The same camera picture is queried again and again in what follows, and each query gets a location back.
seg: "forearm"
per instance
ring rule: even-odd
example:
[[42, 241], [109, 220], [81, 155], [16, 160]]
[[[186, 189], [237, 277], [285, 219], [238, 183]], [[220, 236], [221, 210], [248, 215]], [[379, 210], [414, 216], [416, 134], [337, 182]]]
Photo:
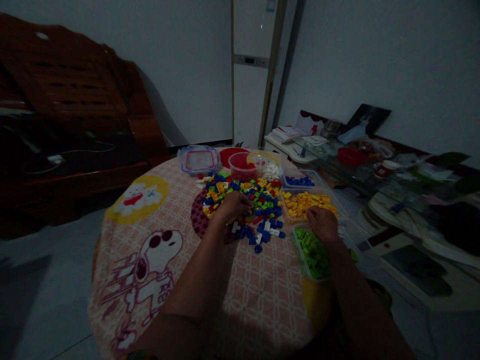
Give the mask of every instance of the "forearm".
[[158, 316], [129, 350], [162, 359], [198, 356], [201, 324], [215, 302], [226, 221], [213, 217]]
[[219, 285], [226, 223], [221, 216], [210, 220], [200, 245], [165, 302], [163, 314], [179, 315], [194, 322], [208, 314]]
[[327, 245], [331, 274], [353, 351], [361, 359], [415, 359], [415, 356], [350, 258], [342, 241]]

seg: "wooden sofa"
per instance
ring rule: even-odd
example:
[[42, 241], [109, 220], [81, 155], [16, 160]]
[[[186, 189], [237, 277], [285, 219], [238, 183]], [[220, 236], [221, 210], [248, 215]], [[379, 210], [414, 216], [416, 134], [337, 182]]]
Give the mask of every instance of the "wooden sofa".
[[[94, 170], [36, 178], [2, 164], [0, 238], [72, 221], [77, 200], [125, 188], [170, 159], [136, 65], [108, 46], [63, 26], [0, 14], [0, 65], [0, 107], [34, 110], [76, 139], [122, 139], [134, 149], [117, 145], [109, 157], [138, 153], [130, 162], [109, 158], [107, 166], [86, 166]], [[16, 120], [4, 117], [0, 125], [8, 121]]]

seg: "plant leaf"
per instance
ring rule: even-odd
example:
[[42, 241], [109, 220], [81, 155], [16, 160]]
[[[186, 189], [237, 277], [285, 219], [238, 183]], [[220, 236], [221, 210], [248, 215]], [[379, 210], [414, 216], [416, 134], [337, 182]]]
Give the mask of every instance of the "plant leaf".
[[446, 152], [439, 155], [436, 158], [438, 166], [448, 168], [450, 166], [458, 165], [461, 162], [464, 162], [470, 157], [470, 155], [464, 154], [462, 152]]

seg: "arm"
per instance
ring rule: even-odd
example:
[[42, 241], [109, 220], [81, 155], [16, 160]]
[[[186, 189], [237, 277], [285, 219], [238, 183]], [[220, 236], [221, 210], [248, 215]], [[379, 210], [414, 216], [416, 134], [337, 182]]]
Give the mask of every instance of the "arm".
[[335, 215], [314, 206], [307, 210], [307, 216], [328, 252], [333, 285], [356, 357], [415, 359], [394, 320], [350, 258], [338, 235]]
[[128, 352], [145, 350], [161, 359], [198, 357], [201, 325], [218, 294], [225, 225], [251, 207], [240, 192], [225, 197], [161, 312]]

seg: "wooden chair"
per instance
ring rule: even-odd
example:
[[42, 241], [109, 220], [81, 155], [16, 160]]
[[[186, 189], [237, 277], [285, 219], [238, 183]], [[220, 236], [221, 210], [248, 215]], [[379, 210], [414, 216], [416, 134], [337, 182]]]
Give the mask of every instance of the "wooden chair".
[[[0, 64], [21, 90], [18, 97], [27, 99], [24, 108], [33, 108], [80, 138], [130, 134], [145, 159], [40, 179], [3, 176], [0, 224], [13, 221], [5, 221], [11, 211], [54, 225], [71, 221], [77, 217], [76, 200], [127, 187], [170, 159], [136, 65], [119, 59], [108, 46], [63, 26], [37, 25], [0, 14]], [[0, 96], [6, 93], [12, 89], [0, 86]]]

